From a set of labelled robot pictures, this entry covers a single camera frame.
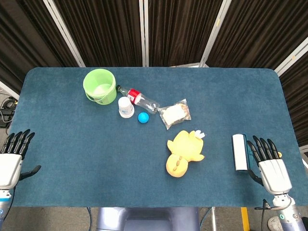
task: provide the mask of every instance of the white paper cup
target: white paper cup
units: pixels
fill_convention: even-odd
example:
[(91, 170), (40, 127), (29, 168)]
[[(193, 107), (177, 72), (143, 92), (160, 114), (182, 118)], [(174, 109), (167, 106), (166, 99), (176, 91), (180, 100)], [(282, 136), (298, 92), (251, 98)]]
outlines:
[(131, 104), (131, 101), (127, 97), (121, 97), (118, 101), (119, 104), (119, 113), (123, 118), (130, 118), (133, 116), (135, 109)]

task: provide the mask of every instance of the red bottle label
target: red bottle label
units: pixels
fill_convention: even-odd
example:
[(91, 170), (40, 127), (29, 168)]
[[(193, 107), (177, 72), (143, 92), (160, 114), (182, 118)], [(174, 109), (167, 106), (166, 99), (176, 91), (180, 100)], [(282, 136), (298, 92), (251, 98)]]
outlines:
[(135, 89), (130, 89), (129, 92), (128, 92), (127, 98), (129, 98), (132, 103), (135, 103), (135, 99), (136, 99), (137, 95), (139, 95), (139, 94), (140, 94), (139, 91), (137, 91)]

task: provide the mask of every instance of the blue ball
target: blue ball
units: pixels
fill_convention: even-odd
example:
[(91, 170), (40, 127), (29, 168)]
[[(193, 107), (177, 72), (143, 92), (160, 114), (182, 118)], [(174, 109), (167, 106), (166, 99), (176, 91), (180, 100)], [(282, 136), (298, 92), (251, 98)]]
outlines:
[(146, 122), (149, 121), (149, 115), (146, 112), (141, 112), (138, 115), (138, 120), (140, 123), (145, 124)]

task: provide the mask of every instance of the table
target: table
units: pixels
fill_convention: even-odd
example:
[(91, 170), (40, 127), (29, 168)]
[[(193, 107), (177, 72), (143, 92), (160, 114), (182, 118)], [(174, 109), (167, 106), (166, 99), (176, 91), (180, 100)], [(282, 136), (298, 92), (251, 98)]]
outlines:
[[(308, 205), (308, 181), (282, 87), (269, 69), (108, 67), (117, 84), (140, 90), (161, 107), (187, 99), (191, 121), (168, 131), (158, 114), (147, 124), (118, 113), (117, 99), (98, 105), (82, 82), (95, 68), (34, 68), (28, 72), (11, 132), (36, 133), (14, 206), (261, 206), (272, 201), (248, 174), (235, 172), (231, 136), (271, 138), (288, 169), (298, 205)], [(201, 162), (173, 178), (167, 140), (181, 130), (206, 133)]]

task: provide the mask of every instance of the plastic bottle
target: plastic bottle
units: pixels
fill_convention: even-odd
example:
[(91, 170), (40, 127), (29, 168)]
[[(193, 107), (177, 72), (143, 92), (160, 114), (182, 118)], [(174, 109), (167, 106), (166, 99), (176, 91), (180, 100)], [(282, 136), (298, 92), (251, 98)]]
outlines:
[(118, 92), (121, 92), (123, 96), (128, 97), (132, 103), (140, 107), (143, 107), (152, 114), (155, 114), (157, 112), (157, 109), (159, 108), (159, 104), (157, 102), (148, 99), (142, 93), (140, 93), (135, 89), (128, 90), (126, 88), (121, 87), (120, 85), (117, 85), (116, 90)]

